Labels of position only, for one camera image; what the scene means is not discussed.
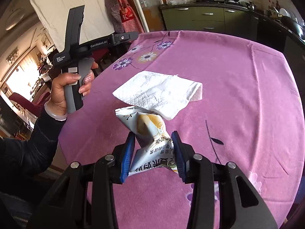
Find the person's left hand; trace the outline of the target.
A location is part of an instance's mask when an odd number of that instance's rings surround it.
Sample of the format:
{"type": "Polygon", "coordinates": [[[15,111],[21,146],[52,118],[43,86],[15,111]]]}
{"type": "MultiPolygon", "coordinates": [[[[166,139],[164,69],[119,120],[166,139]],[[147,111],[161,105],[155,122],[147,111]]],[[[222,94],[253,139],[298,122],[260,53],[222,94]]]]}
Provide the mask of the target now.
{"type": "MultiPolygon", "coordinates": [[[[64,94],[64,87],[80,80],[81,76],[76,73],[64,73],[56,77],[52,82],[51,98],[44,105],[46,113],[55,120],[64,121],[67,119],[67,105],[64,94]]],[[[95,76],[92,70],[83,80],[79,93],[84,97],[91,92],[92,81],[95,76]]]]}

